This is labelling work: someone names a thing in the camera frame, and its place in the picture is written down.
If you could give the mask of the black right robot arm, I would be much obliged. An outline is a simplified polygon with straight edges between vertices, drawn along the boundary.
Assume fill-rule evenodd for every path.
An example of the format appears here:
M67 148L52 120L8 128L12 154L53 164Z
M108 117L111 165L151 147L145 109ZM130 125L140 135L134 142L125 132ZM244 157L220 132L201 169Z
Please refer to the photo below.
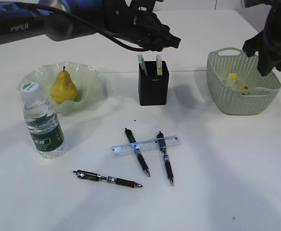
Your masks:
M258 53L257 70L261 76L267 76L273 68L281 71L281 0L249 0L244 7L259 4L270 6L264 29L243 45L247 57Z

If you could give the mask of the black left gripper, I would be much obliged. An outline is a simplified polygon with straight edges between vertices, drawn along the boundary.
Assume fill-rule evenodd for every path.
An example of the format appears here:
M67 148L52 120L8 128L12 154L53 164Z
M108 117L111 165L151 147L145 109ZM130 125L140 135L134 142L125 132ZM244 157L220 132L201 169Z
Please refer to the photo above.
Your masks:
M128 41L146 51L178 48L181 39L170 33L170 27L161 23L153 12L156 1L104 0L105 26L116 38Z

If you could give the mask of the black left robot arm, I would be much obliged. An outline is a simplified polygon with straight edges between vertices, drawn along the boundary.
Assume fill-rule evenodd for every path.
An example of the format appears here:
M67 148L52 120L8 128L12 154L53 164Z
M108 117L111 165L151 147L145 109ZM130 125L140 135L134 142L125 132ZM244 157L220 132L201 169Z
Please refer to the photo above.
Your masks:
M40 0L38 3L0 1L0 45L45 35L64 41L100 34L137 52L178 48L153 12L153 0Z

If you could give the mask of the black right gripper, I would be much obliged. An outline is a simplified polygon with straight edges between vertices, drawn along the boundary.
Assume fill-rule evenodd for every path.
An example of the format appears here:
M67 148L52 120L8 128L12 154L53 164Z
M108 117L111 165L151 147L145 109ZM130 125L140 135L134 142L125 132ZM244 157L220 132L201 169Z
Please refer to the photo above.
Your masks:
M263 32L246 40L242 50L247 57L258 53L257 70L261 76L267 76L273 68L281 71L281 42L269 41Z

